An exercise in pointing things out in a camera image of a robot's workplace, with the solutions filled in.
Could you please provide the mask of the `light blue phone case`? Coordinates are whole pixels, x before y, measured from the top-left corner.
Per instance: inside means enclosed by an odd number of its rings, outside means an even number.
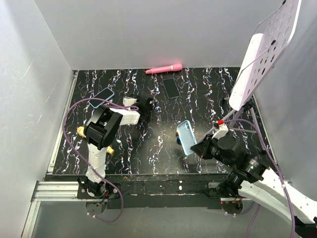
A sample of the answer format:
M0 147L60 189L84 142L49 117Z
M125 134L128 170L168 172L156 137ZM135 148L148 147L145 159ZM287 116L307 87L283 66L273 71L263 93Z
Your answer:
M197 144L191 124L188 120L177 126L178 137L186 156L193 154L191 147Z

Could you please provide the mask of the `black phone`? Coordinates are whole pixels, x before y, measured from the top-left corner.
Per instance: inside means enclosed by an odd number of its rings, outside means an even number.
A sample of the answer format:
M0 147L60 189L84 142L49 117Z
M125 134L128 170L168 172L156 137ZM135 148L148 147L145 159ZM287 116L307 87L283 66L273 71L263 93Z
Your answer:
M180 96L177 85L173 78L164 79L163 86L169 99L177 98Z

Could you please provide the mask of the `blue cased phone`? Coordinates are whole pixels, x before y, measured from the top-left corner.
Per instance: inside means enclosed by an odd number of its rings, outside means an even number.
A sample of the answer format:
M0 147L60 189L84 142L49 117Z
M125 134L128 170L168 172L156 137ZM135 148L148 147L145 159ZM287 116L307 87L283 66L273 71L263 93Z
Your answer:
M93 96L93 98L99 98L103 100L109 101L112 97L114 96L114 92L110 88L105 88L96 95ZM89 105L97 109L100 105L104 104L104 101L99 101L99 100L90 100Z

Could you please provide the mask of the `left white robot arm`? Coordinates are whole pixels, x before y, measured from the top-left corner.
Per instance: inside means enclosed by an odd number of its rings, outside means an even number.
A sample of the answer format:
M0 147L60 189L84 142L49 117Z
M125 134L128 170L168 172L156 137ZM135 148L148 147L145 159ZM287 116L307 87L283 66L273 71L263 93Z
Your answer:
M138 124L151 115L154 107L153 97L130 95L123 98L122 106L101 104L88 122L77 128L88 145L89 166L82 187L90 196L101 198L106 194L106 154L114 153L111 144L120 127Z

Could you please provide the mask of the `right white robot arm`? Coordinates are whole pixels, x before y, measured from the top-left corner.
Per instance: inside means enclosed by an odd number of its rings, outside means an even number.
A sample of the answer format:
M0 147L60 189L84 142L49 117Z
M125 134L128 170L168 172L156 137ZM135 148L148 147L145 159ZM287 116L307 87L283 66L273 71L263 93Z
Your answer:
M317 236L317 203L279 175L259 156L247 154L231 134L214 138L207 135L191 150L202 159L216 159L232 171L212 189L219 196L242 196L294 225L302 238Z

